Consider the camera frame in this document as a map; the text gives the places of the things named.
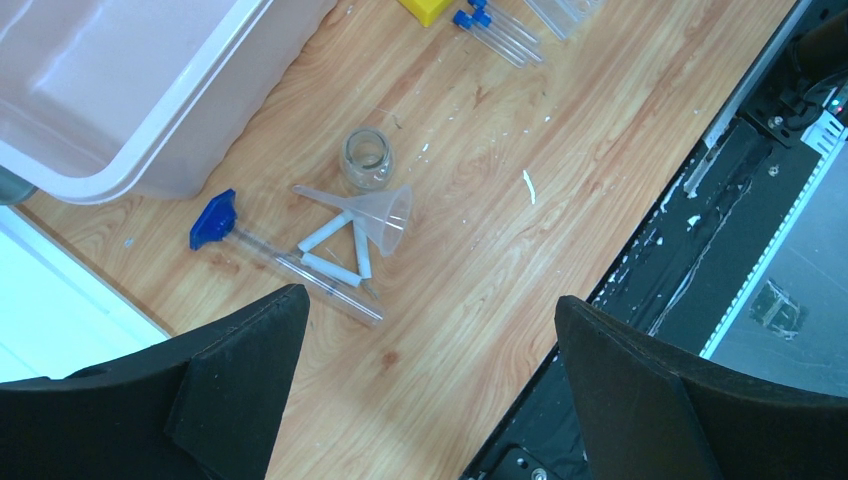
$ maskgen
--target plastic funnel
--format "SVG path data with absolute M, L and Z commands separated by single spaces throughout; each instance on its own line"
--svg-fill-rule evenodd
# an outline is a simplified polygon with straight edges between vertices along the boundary
M 412 189 L 409 185 L 351 198 L 338 197 L 303 185 L 295 185 L 294 193 L 351 212 L 353 221 L 365 230 L 365 234 L 384 257 L 391 255 L 397 248 L 412 211 Z

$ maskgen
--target white debris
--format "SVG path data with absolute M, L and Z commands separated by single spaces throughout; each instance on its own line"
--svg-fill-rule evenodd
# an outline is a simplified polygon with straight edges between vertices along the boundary
M 533 181 L 530 180 L 530 174 L 527 173 L 527 170 L 524 170 L 524 183 L 526 183 L 527 188 L 530 189 L 530 203 L 536 205 L 536 188 L 533 187 Z

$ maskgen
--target wood grain surface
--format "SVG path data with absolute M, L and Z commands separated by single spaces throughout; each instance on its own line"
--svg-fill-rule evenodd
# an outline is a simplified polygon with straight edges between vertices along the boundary
M 182 333 L 291 280 L 226 245 L 191 252 L 206 202 L 235 188 L 290 248 L 335 215 L 291 187 L 342 193 L 345 135 L 382 129 L 415 194 L 395 255 L 372 248 L 387 319 L 313 298 L 268 478 L 456 478 L 554 344 L 557 298 L 596 285 L 792 3 L 609 0 L 559 42 L 504 0 L 547 56 L 518 70 L 449 15 L 425 30 L 397 2 L 343 0 L 197 198 L 22 209 Z M 352 267 L 337 237 L 317 253 Z

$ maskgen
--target blue stopper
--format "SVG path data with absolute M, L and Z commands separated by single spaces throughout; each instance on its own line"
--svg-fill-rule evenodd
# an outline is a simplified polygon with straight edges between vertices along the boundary
M 453 16 L 453 23 L 458 27 L 468 30 L 471 28 L 471 25 L 474 24 L 474 21 L 471 20 L 471 15 L 460 10 Z
M 471 16 L 475 22 L 483 25 L 484 27 L 488 27 L 490 23 L 492 23 L 492 17 L 489 16 L 488 13 L 483 11 L 483 9 L 474 10 L 474 15 Z
M 209 242 L 220 242 L 236 226 L 236 191 L 232 188 L 209 201 L 203 213 L 194 222 L 188 236 L 188 245 L 192 250 Z

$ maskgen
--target small glass jar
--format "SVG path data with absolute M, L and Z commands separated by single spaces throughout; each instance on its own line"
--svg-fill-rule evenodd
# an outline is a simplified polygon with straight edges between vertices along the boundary
M 376 128 L 357 128 L 342 145 L 341 167 L 357 189 L 364 192 L 382 190 L 394 171 L 392 146 Z

